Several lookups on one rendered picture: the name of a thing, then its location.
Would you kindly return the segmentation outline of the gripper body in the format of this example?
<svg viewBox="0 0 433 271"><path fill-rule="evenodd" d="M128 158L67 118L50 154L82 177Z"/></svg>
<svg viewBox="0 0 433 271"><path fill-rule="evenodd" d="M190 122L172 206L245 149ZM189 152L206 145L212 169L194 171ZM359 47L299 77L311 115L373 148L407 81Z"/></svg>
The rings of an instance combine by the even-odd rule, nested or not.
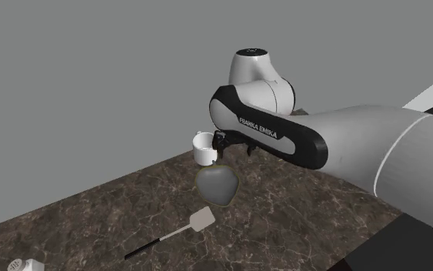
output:
<svg viewBox="0 0 433 271"><path fill-rule="evenodd" d="M232 132L215 130L212 139L213 149L226 149L229 146L245 144L246 141L239 135Z"/></svg>

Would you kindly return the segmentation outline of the white cup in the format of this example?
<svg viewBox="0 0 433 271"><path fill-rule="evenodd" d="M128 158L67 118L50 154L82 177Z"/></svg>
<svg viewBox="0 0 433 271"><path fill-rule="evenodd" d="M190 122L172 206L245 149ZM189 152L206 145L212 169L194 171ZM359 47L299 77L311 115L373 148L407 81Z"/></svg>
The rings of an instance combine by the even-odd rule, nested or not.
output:
<svg viewBox="0 0 433 271"><path fill-rule="evenodd" d="M197 131L192 140L193 156L200 166L211 166L218 159L218 152L212 147L214 134Z"/></svg>

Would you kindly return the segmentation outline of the grey apple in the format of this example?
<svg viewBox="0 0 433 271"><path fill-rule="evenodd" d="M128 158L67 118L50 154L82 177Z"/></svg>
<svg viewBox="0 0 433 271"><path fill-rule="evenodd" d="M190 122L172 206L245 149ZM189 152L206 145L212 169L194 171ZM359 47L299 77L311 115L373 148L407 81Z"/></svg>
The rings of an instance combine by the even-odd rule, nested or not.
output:
<svg viewBox="0 0 433 271"><path fill-rule="evenodd" d="M228 207L236 196L240 178L229 166L208 166L196 174L195 186L206 202Z"/></svg>

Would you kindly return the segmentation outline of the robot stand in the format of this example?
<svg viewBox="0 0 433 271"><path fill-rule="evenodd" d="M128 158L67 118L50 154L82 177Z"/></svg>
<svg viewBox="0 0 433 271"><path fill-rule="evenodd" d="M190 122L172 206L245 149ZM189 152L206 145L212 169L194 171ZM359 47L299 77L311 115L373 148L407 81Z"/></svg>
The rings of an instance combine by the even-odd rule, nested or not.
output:
<svg viewBox="0 0 433 271"><path fill-rule="evenodd" d="M403 213L326 271L433 271L433 228Z"/></svg>

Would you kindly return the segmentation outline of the white salt shaker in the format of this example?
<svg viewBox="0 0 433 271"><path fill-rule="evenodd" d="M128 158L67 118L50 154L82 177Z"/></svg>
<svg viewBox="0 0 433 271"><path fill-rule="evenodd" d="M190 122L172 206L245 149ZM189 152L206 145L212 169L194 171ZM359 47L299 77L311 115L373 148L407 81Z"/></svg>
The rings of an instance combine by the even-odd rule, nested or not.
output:
<svg viewBox="0 0 433 271"><path fill-rule="evenodd" d="M8 264L7 271L45 271L45 264L35 259L14 259Z"/></svg>

